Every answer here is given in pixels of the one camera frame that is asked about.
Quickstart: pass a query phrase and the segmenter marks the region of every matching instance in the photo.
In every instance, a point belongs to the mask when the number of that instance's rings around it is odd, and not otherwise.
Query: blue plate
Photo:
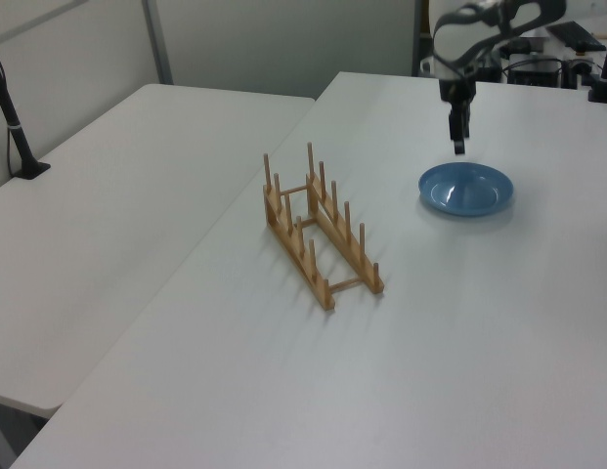
[[[447,163],[420,177],[420,195],[427,203],[462,217],[480,217],[505,208],[514,194],[507,176],[476,163]]]

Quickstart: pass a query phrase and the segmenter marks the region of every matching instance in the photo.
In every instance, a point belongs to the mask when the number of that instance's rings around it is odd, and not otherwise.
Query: table
[[[0,403],[51,416],[312,103],[149,85],[0,188]]]
[[[479,83],[465,159],[517,193],[459,219],[418,199],[455,160],[438,100],[434,80],[341,73],[271,161],[299,185],[315,144],[382,296],[320,308],[260,172],[14,469],[607,467],[607,106]]]

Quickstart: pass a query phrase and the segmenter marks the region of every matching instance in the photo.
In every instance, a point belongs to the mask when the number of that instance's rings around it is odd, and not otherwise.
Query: black stand
[[[48,170],[51,165],[47,163],[41,163],[33,157],[31,149],[27,143],[25,132],[22,130],[21,122],[17,116],[17,111],[14,109],[10,93],[8,93],[8,85],[6,83],[6,77],[3,72],[3,67],[0,62],[0,106],[3,110],[3,115],[8,123],[8,129],[12,134],[14,143],[19,150],[21,155],[22,167],[21,170],[15,174],[15,177],[22,179],[34,179],[38,175]]]
[[[592,75],[592,89],[587,94],[587,100],[592,103],[607,104],[607,55],[600,76]]]

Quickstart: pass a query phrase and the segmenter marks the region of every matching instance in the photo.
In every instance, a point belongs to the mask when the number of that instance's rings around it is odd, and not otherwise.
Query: white wall
[[[412,74],[416,0],[157,0],[175,84],[316,98],[338,71]]]
[[[141,0],[89,0],[1,43],[0,58],[36,157],[157,82]],[[0,185],[8,180],[5,133],[0,108]]]

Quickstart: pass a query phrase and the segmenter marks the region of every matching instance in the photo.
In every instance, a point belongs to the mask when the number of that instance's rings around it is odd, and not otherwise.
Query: black device
[[[560,61],[540,54],[513,54],[509,57],[507,83],[556,88]]]
[[[48,170],[51,165],[47,163],[41,163],[37,161],[36,158],[31,154],[31,149],[29,148],[29,143],[27,142],[27,138],[25,137],[25,133],[22,129],[21,122],[19,121],[19,117],[17,116],[17,111],[12,104],[12,99],[10,98],[10,93],[8,93],[8,85],[6,83],[6,75],[3,71],[3,66],[1,66],[0,61],[0,106],[3,111],[3,115],[5,116],[6,122],[8,123],[8,129],[12,134],[12,138],[14,139],[14,143],[19,150],[19,154],[21,155],[22,167],[20,171],[15,173],[15,177],[22,179],[34,179],[38,175],[44,173]]]
[[[499,51],[492,51],[479,59],[475,79],[477,81],[500,83],[502,79],[502,66],[500,64]]]
[[[587,30],[575,21],[562,22],[546,28],[557,39],[566,44],[575,52],[604,51],[606,47],[601,44]]]
[[[587,99],[592,103],[607,103],[607,54],[600,76],[589,75],[587,81],[591,82],[592,87],[587,94]]]

